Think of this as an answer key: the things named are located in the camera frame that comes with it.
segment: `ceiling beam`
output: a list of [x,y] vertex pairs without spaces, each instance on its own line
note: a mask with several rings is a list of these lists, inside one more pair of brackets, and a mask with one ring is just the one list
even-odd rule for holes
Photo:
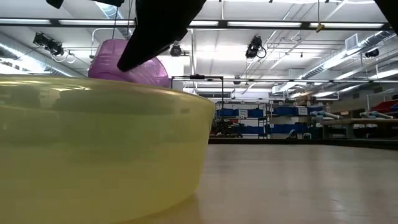
[[[134,20],[120,19],[56,19],[56,18],[4,18],[0,26],[60,27],[60,28],[123,28],[135,27]],[[317,21],[192,21],[189,29],[262,29],[262,30],[316,30]],[[392,30],[389,23],[377,22],[324,22],[325,30],[380,31]]]

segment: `air duct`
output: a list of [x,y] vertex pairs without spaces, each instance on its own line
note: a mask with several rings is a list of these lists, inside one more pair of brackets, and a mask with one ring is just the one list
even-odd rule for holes
[[396,35],[396,34],[393,31],[378,32],[377,34],[374,34],[374,35],[364,39],[362,42],[360,42],[357,45],[358,46],[357,48],[350,50],[349,52],[347,52],[345,49],[343,49],[340,52],[337,52],[336,54],[329,56],[328,58],[325,59],[325,61],[323,63],[307,70],[300,77],[304,80],[314,77],[315,75],[318,75],[319,73],[324,72],[331,67],[341,64],[342,62],[344,62],[345,60],[349,59],[350,57],[352,57],[354,55],[368,52],[373,47],[375,47],[378,43],[380,43],[386,39],[389,39],[394,35]]
[[[99,9],[104,13],[106,18],[115,19],[114,17],[116,16],[116,19],[123,19],[123,16],[121,15],[116,6],[112,6],[101,2],[95,2],[95,3],[99,7]],[[126,38],[126,40],[130,39],[132,32],[129,29],[127,28],[116,28],[116,29],[120,32],[120,34],[124,38]]]
[[0,49],[7,55],[12,55],[12,57],[8,58],[17,58],[18,62],[24,64],[23,67],[35,72],[50,71],[52,75],[66,75],[68,77],[78,78],[85,77],[3,34],[0,34]]

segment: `black object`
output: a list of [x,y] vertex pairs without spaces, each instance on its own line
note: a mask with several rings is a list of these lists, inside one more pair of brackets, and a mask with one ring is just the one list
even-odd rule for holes
[[[259,56],[259,52],[263,50],[265,52],[264,56]],[[253,59],[255,57],[265,58],[267,56],[267,51],[262,46],[262,40],[260,36],[254,36],[248,45],[248,49],[246,51],[246,58]]]
[[374,49],[370,52],[365,53],[365,57],[367,57],[367,58],[377,57],[377,56],[379,56],[379,54],[380,54],[379,49]]
[[[53,7],[56,7],[57,9],[61,8],[63,3],[63,0],[46,0],[46,1]],[[120,7],[124,3],[124,0],[91,0],[91,1],[102,2],[117,7]]]
[[233,83],[234,83],[235,85],[239,85],[239,84],[241,84],[241,81],[234,81]]
[[374,0],[379,6],[381,12],[384,14],[388,22],[396,33],[398,33],[398,19],[396,1],[391,0]]
[[176,40],[182,40],[205,2],[137,0],[138,24],[118,62],[119,69],[125,72],[135,68],[168,50]]
[[179,57],[182,54],[182,50],[179,44],[173,44],[172,49],[170,50],[170,55],[173,57]]
[[44,34],[36,33],[33,43],[39,47],[44,47],[44,49],[48,50],[52,55],[58,56],[64,54],[62,43],[49,39]]

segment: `ceiling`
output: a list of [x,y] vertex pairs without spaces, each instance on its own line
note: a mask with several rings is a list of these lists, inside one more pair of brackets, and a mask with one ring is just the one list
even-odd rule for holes
[[[254,20],[254,21],[317,21],[318,4],[314,0],[207,0],[195,20]],[[321,1],[319,16],[323,22],[387,22],[382,12],[372,1],[344,0]],[[128,18],[129,1],[122,5],[120,13]],[[93,1],[65,0],[61,9],[49,6],[45,0],[8,1],[0,7],[1,17],[24,18],[57,18],[57,19],[106,19],[101,9]],[[135,9],[130,18],[135,17]],[[30,47],[36,32],[43,32],[50,38],[59,41],[65,49],[76,55],[74,63],[62,62],[64,66],[86,75],[91,59],[91,35],[94,28],[61,28],[61,27],[21,27],[0,26],[0,33]],[[195,40],[197,46],[196,73],[201,75],[222,75],[228,78],[235,76],[251,78],[286,78],[289,69],[307,69],[333,52],[345,47],[345,39],[358,34],[360,40],[373,35],[376,31],[323,30],[272,30],[272,29],[197,29]],[[254,35],[260,35],[263,43],[267,41],[267,57],[258,62],[248,62],[244,56],[248,43]],[[113,30],[95,32],[94,49],[103,41],[112,38]],[[115,32],[115,38],[124,37]],[[191,50],[191,34],[188,33],[180,45],[184,50]],[[380,57],[398,49],[398,42],[392,39],[380,48]],[[36,51],[50,56],[44,49]],[[343,73],[361,66],[359,56],[336,66],[335,70]],[[184,74],[191,75],[191,68],[186,64]]]

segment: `red object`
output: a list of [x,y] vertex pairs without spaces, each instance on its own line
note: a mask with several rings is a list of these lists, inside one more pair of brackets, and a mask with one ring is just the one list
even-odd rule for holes
[[392,107],[398,103],[398,100],[385,101],[373,108],[373,111],[379,113],[388,113],[392,111]]

